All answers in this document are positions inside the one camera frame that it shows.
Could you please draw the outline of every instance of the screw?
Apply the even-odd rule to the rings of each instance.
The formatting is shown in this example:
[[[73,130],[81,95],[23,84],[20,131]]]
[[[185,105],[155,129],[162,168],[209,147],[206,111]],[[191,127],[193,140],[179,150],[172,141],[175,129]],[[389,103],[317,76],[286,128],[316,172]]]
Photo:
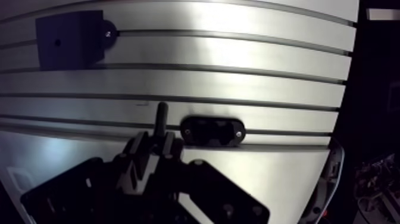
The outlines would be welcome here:
[[[263,213],[263,209],[260,206],[254,206],[253,212],[256,216],[260,216]]]
[[[233,206],[230,204],[224,204],[222,208],[226,211],[228,218],[231,218],[233,214]]]
[[[203,160],[195,160],[195,164],[197,166],[200,166],[201,164],[203,164]]]

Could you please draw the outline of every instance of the metal wall panel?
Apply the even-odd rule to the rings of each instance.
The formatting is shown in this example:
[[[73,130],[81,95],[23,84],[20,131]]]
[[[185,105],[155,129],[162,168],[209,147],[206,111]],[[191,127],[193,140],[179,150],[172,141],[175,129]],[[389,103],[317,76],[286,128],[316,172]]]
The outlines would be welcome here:
[[[0,50],[0,72],[32,67],[39,67],[36,45]]]
[[[347,79],[351,58],[291,46],[221,38],[120,37],[105,63],[225,66]]]
[[[0,20],[37,10],[87,1],[88,0],[6,0],[3,7],[0,9]],[[358,14],[358,0],[262,0],[262,2],[316,11],[349,21],[356,21]]]
[[[104,99],[0,98],[0,114],[92,120],[120,123],[154,123],[158,102]],[[168,124],[179,125],[190,114],[236,117],[247,129],[331,132],[337,112],[272,107],[168,102]]]
[[[37,120],[6,119],[0,117],[0,130],[13,130],[23,133],[42,134],[54,138],[83,138],[88,136],[96,139],[119,139],[127,141],[136,136],[139,132],[147,131],[152,133],[152,129],[142,129],[134,127],[114,127],[101,125],[81,125],[74,123],[60,122],[39,122]],[[180,132],[174,132],[177,138],[181,138]],[[247,134],[242,141],[243,144],[257,145],[328,145],[328,136],[302,136],[302,135],[272,135],[272,134]]]
[[[73,4],[78,2],[87,2],[90,0],[4,0],[0,8],[0,20],[31,13],[38,10],[44,10],[52,7],[59,7],[65,4]]]
[[[150,95],[340,107],[344,90],[343,85],[330,83],[207,71],[86,70],[0,75],[0,94]]]
[[[261,0],[297,8],[316,11],[327,15],[357,21],[358,0]]]
[[[355,28],[266,8],[205,2],[93,5],[118,30],[191,30],[268,36],[352,51]],[[0,45],[36,39],[35,17],[0,25]]]

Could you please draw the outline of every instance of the cable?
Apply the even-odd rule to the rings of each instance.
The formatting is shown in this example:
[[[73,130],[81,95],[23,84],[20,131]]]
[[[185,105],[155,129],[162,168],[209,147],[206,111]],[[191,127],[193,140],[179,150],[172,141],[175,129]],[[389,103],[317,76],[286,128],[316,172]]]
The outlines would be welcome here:
[[[322,218],[322,215],[324,214],[324,211],[326,210],[326,208],[328,208],[328,205],[329,205],[330,201],[332,200],[332,198],[333,198],[333,196],[334,196],[334,194],[335,194],[335,192],[336,192],[336,190],[337,190],[337,188],[339,186],[340,179],[342,177],[343,164],[345,162],[345,150],[343,149],[343,146],[339,143],[339,141],[337,141],[334,137],[332,137],[332,140],[334,140],[336,145],[339,146],[340,152],[342,153],[342,159],[341,159],[341,162],[340,162],[339,173],[337,174],[337,182],[336,182],[336,184],[335,184],[335,186],[333,188],[333,191],[330,194],[330,197],[328,198],[324,208],[322,209],[321,214],[319,215],[319,217],[318,217],[318,219],[317,219],[317,221],[315,223],[318,223],[320,221],[320,219]]]

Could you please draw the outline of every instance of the black plastic part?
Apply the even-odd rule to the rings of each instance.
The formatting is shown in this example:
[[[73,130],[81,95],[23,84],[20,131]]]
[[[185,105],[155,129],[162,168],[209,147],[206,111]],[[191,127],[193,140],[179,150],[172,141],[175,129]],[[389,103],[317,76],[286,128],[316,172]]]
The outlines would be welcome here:
[[[115,25],[108,21],[103,21],[103,49],[109,49],[117,41],[118,31]]]
[[[40,69],[86,69],[104,58],[104,49],[111,47],[116,37],[115,26],[103,20],[101,10],[38,18],[36,39]]]
[[[167,127],[168,105],[160,102],[157,107],[157,116],[155,118],[154,136],[163,138]]]
[[[187,145],[234,147],[243,141],[246,129],[238,119],[191,116],[181,122],[180,133]]]
[[[189,164],[190,199],[214,223],[268,223],[270,212],[206,161]]]
[[[92,158],[21,196],[36,223],[95,223],[103,162]]]

